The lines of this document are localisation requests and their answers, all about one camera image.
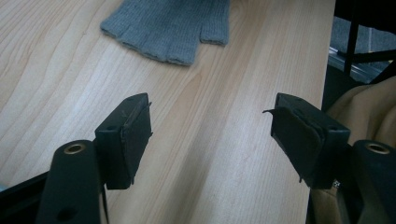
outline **black plastic part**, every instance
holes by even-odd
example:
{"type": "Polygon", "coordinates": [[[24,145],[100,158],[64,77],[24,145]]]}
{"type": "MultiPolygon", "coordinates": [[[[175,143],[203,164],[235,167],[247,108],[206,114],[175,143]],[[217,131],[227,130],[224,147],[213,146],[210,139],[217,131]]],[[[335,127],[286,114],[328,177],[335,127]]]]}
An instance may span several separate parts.
{"type": "Polygon", "coordinates": [[[101,171],[108,189],[128,189],[152,135],[149,97],[129,97],[95,130],[101,171]]]}
{"type": "Polygon", "coordinates": [[[355,143],[351,167],[363,198],[360,221],[396,223],[396,151],[382,143],[355,143]]]}
{"type": "Polygon", "coordinates": [[[78,140],[58,148],[36,223],[107,223],[103,204],[93,143],[78,140]]]}
{"type": "Polygon", "coordinates": [[[312,189],[329,189],[335,178],[336,158],[347,148],[350,130],[307,101],[279,93],[271,135],[294,169],[312,189]]]}
{"type": "Polygon", "coordinates": [[[34,223],[46,179],[44,173],[0,192],[0,223],[34,223]]]}

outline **black metal frame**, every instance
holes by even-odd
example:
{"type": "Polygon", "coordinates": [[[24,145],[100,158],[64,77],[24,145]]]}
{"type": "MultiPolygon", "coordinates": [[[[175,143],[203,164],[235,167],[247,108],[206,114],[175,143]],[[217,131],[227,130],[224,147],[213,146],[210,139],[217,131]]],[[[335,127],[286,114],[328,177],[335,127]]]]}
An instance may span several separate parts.
{"type": "Polygon", "coordinates": [[[353,63],[375,63],[396,59],[396,49],[355,54],[360,24],[359,20],[361,16],[360,12],[360,1],[354,0],[346,53],[338,51],[339,55],[346,58],[344,64],[344,73],[347,75],[350,74],[353,63]]]}

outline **wood grain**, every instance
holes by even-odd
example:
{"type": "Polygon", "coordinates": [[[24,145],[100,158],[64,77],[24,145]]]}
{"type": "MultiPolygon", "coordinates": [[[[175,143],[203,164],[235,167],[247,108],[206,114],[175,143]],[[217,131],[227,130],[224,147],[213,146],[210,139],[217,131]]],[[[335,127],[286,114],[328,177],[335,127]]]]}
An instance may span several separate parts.
{"type": "Polygon", "coordinates": [[[62,144],[147,92],[135,185],[112,223],[304,223],[308,188],[270,137],[276,93],[320,106],[334,1],[235,0],[226,47],[157,63],[99,31],[120,0],[0,1],[0,184],[46,172],[62,144]]]}

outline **gray knit glove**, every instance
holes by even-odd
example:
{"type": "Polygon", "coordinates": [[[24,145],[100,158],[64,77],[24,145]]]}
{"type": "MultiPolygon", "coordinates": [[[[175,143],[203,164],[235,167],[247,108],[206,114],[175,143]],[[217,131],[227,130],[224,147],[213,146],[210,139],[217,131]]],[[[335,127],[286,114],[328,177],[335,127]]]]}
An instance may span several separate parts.
{"type": "Polygon", "coordinates": [[[226,45],[229,39],[230,0],[212,0],[212,6],[201,29],[202,43],[226,45]]]}
{"type": "Polygon", "coordinates": [[[217,1],[124,0],[102,22],[101,29],[151,59],[188,65],[194,61],[200,39],[223,45],[228,41],[229,9],[225,3],[229,4],[229,0],[219,1],[224,4],[217,1]],[[227,9],[213,8],[214,5],[227,9]],[[227,18],[217,22],[216,15],[227,18]],[[224,24],[221,31],[212,28],[224,24]]]}

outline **wooden table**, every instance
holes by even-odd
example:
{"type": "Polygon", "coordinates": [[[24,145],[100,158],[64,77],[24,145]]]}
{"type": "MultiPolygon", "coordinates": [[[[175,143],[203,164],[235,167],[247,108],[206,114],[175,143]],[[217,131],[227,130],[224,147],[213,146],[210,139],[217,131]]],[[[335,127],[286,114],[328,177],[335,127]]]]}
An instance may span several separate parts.
{"type": "Polygon", "coordinates": [[[308,187],[270,136],[276,93],[320,106],[334,0],[235,0],[228,46],[191,67],[119,45],[99,23],[120,0],[0,1],[0,184],[147,92],[154,135],[112,223],[304,223],[308,187]]]}

